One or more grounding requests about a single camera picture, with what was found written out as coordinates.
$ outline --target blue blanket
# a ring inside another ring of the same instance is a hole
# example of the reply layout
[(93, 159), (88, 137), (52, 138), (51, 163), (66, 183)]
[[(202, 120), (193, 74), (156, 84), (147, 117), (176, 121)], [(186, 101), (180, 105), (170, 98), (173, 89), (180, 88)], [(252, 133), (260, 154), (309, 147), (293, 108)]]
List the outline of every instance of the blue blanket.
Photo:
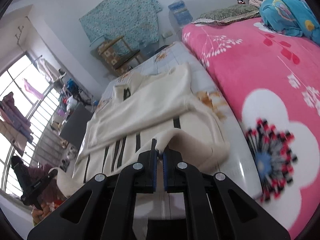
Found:
[(320, 26), (305, 0), (265, 0), (260, 7), (263, 22), (288, 36), (306, 36), (320, 45)]
[[(138, 49), (140, 43), (159, 40), (161, 10), (157, 0), (103, 0), (79, 21), (91, 43), (102, 36), (113, 40), (124, 35), (132, 49)], [(120, 54), (128, 52), (121, 41), (117, 45)]]

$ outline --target pink bedsheet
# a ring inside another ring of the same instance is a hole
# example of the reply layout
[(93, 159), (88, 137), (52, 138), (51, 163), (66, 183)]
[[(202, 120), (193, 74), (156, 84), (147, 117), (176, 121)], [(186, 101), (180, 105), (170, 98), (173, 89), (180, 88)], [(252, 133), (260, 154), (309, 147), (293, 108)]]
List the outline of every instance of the pink bedsheet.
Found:
[(266, 118), (295, 135), (293, 184), (263, 207), (294, 239), (320, 203), (320, 47), (249, 19), (224, 27), (190, 24), (183, 42), (219, 85), (245, 128)]

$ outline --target white garment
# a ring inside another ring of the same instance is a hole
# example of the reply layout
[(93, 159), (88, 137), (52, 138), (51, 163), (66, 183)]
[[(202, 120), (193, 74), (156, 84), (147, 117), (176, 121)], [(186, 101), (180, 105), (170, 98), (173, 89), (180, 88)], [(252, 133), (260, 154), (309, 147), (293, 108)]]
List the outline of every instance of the white garment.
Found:
[[(72, 195), (97, 173), (119, 173), (150, 150), (152, 138), (160, 153), (169, 144), (185, 162), (212, 172), (228, 156), (230, 145), (218, 117), (192, 94), (190, 82), (190, 66), (185, 63), (156, 76), (132, 73), (128, 84), (115, 86), (110, 102), (87, 124), (73, 178), (58, 170), (61, 192)], [(124, 100), (127, 89), (131, 96)], [(177, 116), (181, 129), (173, 126)], [(137, 152), (136, 134), (141, 140)]]
[(60, 76), (59, 72), (44, 58), (38, 60), (37, 67), (48, 82), (54, 82)]

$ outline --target metal bolt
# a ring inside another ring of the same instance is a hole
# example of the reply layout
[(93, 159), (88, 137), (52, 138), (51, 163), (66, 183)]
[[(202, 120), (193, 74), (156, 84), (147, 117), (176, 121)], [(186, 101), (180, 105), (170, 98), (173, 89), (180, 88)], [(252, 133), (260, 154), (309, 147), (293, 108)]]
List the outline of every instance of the metal bolt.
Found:
[(224, 180), (226, 176), (223, 173), (217, 173), (216, 174), (216, 179), (217, 180)]
[(142, 163), (135, 163), (134, 165), (132, 165), (132, 167), (135, 170), (140, 170), (140, 169), (142, 169), (143, 165), (142, 165)]
[(180, 169), (185, 169), (187, 167), (188, 167), (188, 165), (184, 162), (178, 163), (178, 168), (180, 168)]
[(105, 179), (106, 176), (104, 176), (103, 174), (97, 174), (94, 179), (98, 182), (103, 181)]

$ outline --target pillow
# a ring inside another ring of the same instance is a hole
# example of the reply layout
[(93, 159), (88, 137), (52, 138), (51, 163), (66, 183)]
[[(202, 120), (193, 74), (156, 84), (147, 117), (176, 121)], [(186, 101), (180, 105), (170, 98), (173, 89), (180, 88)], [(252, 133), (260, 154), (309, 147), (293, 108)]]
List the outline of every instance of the pillow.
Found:
[(260, 17), (259, 8), (249, 4), (235, 4), (224, 9), (203, 13), (193, 24), (211, 23), (214, 25), (229, 25), (256, 17)]

